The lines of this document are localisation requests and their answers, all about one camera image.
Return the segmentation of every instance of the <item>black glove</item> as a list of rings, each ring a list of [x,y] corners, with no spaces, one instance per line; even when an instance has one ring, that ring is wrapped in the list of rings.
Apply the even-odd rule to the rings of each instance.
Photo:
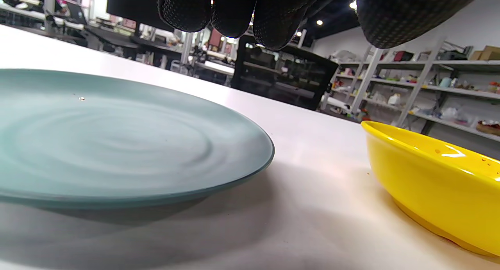
[[[227,37],[247,30],[255,8],[254,35],[270,49],[293,37],[316,0],[159,0],[161,18],[186,32],[209,22]],[[357,0],[359,22],[368,41],[378,48],[408,42],[438,26],[473,0]]]

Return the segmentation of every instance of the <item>yellow bowl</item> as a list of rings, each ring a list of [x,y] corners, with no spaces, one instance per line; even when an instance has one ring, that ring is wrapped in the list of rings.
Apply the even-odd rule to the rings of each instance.
[[[500,256],[500,161],[378,122],[371,168],[409,217],[471,252]]]

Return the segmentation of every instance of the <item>plate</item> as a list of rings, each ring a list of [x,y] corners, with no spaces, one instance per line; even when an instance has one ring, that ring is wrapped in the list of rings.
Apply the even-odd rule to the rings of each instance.
[[[254,122],[182,92],[108,77],[0,70],[0,200],[122,208],[204,197],[274,156]]]

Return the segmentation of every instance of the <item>monitor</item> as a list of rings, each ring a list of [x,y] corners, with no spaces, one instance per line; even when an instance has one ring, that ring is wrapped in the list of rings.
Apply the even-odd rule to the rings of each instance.
[[[74,3],[66,3],[68,10],[70,11],[71,18],[75,19],[76,24],[87,25],[87,20],[85,19],[84,12],[82,7]]]
[[[107,0],[106,12],[134,20],[137,24],[173,32],[173,28],[159,17],[157,3],[158,0]]]

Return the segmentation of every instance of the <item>shelving unit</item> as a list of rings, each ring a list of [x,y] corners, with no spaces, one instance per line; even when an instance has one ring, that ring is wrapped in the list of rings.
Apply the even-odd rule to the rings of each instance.
[[[369,99],[369,98],[363,98],[364,101],[370,103],[370,104],[375,104],[375,105],[378,105],[378,106],[381,106],[381,107],[384,107],[384,108],[388,108],[388,109],[391,109],[393,111],[401,111],[401,108],[400,107],[397,107],[397,106],[393,106],[393,105],[389,105],[387,103],[383,103],[383,102],[380,102],[380,101],[376,101],[374,99]]]
[[[327,89],[327,91],[324,94],[325,97],[330,97],[332,93],[342,93],[342,94],[345,94],[346,97],[344,99],[344,102],[346,104],[348,104],[348,105],[350,105],[349,99],[351,99],[351,97],[354,97],[354,99],[356,100],[357,96],[359,95],[359,92],[357,93],[357,95],[353,95],[352,91],[354,90],[354,88],[356,86],[356,83],[360,80],[359,76],[361,75],[363,69],[365,67],[369,67],[369,65],[370,65],[370,62],[367,62],[366,60],[367,60],[368,56],[370,55],[371,48],[372,47],[369,46],[366,49],[366,52],[364,53],[364,56],[363,56],[363,58],[362,58],[362,60],[360,62],[341,62],[341,63],[339,63],[339,67],[337,68],[337,70],[335,72],[335,75],[331,79],[331,82],[336,81],[337,78],[351,79],[352,82],[351,82],[351,85],[350,85],[350,92],[341,92],[341,91],[335,91],[334,89]],[[349,76],[349,75],[341,75],[341,74],[339,74],[339,71],[342,68],[355,69],[355,75],[354,76]],[[326,107],[327,107],[327,99],[323,99],[323,102],[320,105],[320,109],[324,111],[326,109]]]
[[[383,83],[387,85],[398,85],[398,86],[403,86],[403,87],[414,87],[414,83],[408,83],[408,82],[401,82],[401,81],[393,81],[393,80],[386,80],[386,79],[377,79],[377,78],[372,78],[370,82],[378,82],[378,83]]]
[[[490,92],[485,92],[485,91],[474,91],[474,90],[467,90],[467,89],[460,89],[460,88],[440,87],[440,86],[435,86],[435,85],[423,85],[422,88],[427,89],[427,90],[444,91],[444,92],[454,93],[454,94],[458,94],[458,95],[466,95],[466,96],[474,96],[474,97],[480,97],[480,98],[485,98],[485,99],[499,99],[500,100],[500,94],[495,94],[495,93],[490,93]]]
[[[423,115],[423,114],[420,114],[418,112],[412,112],[412,111],[410,111],[409,114],[413,115],[415,117],[426,119],[426,120],[428,120],[430,122],[436,122],[436,123],[439,123],[439,124],[443,124],[443,125],[446,125],[446,126],[449,126],[449,127],[453,127],[453,128],[459,129],[461,131],[466,131],[466,132],[469,132],[469,133],[481,136],[483,138],[488,138],[488,139],[500,142],[500,136],[496,136],[496,135],[493,135],[493,134],[483,133],[483,132],[478,131],[477,129],[475,129],[473,127],[470,127],[470,126],[460,125],[460,124],[456,124],[454,122],[448,122],[448,121],[445,121],[445,120],[442,120],[442,119],[438,119],[436,117],[432,117],[432,116],[429,116],[429,115]]]
[[[377,49],[373,53],[373,57],[368,65],[364,65],[368,67],[366,69],[366,76],[362,80],[361,85],[359,86],[358,93],[351,104],[352,112],[358,112],[360,108],[364,107],[364,105],[374,105],[391,112],[391,115],[394,116],[395,119],[393,122],[398,127],[403,127],[407,120],[408,115],[416,117],[418,119],[425,120],[425,124],[420,133],[429,134],[434,124],[442,124],[445,126],[449,126],[455,129],[459,129],[461,131],[471,133],[477,136],[481,136],[483,138],[487,138],[489,140],[500,141],[500,136],[482,133],[481,131],[477,131],[474,127],[464,126],[461,124],[457,124],[454,122],[447,122],[445,120],[441,120],[439,118],[433,116],[423,115],[418,112],[411,112],[412,107],[417,99],[418,94],[421,90],[424,90],[429,95],[429,92],[436,93],[436,100],[434,103],[438,104],[439,107],[443,106],[445,101],[447,101],[448,96],[461,96],[464,98],[470,98],[475,100],[485,100],[488,102],[491,100],[498,100],[500,104],[500,94],[490,93],[485,91],[475,91],[468,89],[459,89],[459,88],[450,88],[450,87],[439,87],[435,85],[426,85],[425,80],[431,71],[434,72],[451,72],[453,76],[457,76],[461,73],[466,74],[499,74],[500,75],[500,60],[495,61],[468,61],[468,60],[457,60],[457,61],[438,61],[435,60],[440,51],[443,50],[443,46],[446,44],[450,44],[445,41],[445,38],[441,38],[436,42],[436,45],[430,52],[430,56],[428,60],[422,62],[382,62],[379,58],[382,55],[382,50]],[[382,70],[407,70],[407,71],[420,71],[420,76],[418,76],[418,80],[416,83],[407,83],[402,81],[393,81],[382,78],[374,78],[375,74],[380,74]],[[395,88],[405,88],[406,92],[410,91],[410,94],[407,98],[405,106],[397,107],[388,105],[374,99],[365,98],[367,92],[371,92],[374,88],[374,85],[382,84],[386,86],[393,86]]]
[[[337,75],[337,78],[345,78],[345,79],[355,79],[355,76],[347,76],[347,75]]]
[[[333,92],[337,92],[337,93],[342,93],[342,94],[345,94],[345,95],[348,95],[350,97],[356,97],[356,95],[352,94],[352,93],[349,93],[347,91],[340,91],[340,90],[336,90],[335,88],[332,89]]]

